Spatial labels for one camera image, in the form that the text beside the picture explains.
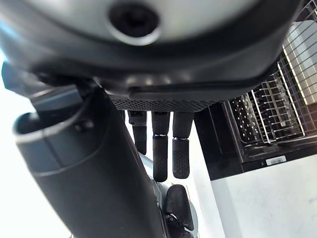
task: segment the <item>barcode label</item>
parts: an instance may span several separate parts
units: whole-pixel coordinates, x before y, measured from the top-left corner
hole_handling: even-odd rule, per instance
[[[283,162],[286,162],[285,155],[266,160],[266,164],[268,166],[283,163]]]

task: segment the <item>black plastic cover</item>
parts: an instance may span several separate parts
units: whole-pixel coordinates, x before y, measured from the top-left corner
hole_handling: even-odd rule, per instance
[[[151,181],[102,89],[53,126],[23,115],[14,134],[36,182],[77,238],[165,237]]]
[[[184,186],[175,184],[168,189],[165,211],[167,214],[174,215],[185,228],[190,231],[194,230],[192,213]]]

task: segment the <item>metal grid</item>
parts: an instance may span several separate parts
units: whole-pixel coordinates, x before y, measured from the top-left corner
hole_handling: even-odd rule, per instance
[[[317,0],[306,1],[290,27],[276,71],[229,104],[245,146],[317,142]]]

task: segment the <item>perforated mesh panel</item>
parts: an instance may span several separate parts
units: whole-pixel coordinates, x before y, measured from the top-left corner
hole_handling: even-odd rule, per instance
[[[143,101],[113,98],[112,101],[119,110],[184,113],[199,112],[215,103],[214,101]]]

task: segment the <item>white surface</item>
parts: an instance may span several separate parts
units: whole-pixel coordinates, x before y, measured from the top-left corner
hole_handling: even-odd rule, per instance
[[[317,155],[211,183],[226,238],[317,237]]]

